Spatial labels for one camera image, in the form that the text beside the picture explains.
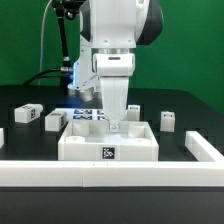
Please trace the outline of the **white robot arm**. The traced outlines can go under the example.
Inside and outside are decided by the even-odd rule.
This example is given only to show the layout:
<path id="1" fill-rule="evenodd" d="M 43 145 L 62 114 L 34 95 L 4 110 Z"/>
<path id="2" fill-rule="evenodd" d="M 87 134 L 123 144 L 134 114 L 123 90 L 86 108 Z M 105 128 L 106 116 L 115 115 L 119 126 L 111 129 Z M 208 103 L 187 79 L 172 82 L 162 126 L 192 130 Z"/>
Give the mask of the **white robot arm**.
<path id="1" fill-rule="evenodd" d="M 70 88 L 85 100 L 101 94 L 112 132 L 126 114 L 135 49 L 154 42 L 162 29 L 159 0 L 86 0 L 80 7 L 80 55 Z"/>

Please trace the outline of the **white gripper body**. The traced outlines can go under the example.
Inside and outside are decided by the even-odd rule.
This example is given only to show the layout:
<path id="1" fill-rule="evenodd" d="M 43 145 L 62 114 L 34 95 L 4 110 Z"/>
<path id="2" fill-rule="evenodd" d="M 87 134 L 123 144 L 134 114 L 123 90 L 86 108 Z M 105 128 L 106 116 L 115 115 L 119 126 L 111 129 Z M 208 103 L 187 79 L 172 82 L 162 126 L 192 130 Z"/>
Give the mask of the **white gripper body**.
<path id="1" fill-rule="evenodd" d="M 93 55 L 93 69 L 100 79 L 102 105 L 105 118 L 118 124 L 125 116 L 129 77 L 135 70 L 135 55 Z"/>

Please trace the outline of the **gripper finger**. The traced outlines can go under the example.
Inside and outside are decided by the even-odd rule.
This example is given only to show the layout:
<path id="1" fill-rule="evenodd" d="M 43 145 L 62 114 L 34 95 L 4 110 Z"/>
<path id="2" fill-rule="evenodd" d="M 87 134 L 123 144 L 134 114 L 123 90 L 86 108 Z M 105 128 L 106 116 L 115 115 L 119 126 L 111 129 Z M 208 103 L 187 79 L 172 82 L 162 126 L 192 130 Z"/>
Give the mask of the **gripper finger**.
<path id="1" fill-rule="evenodd" d="M 119 131 L 119 123 L 110 121 L 109 122 L 109 129 L 111 132 L 118 132 Z"/>

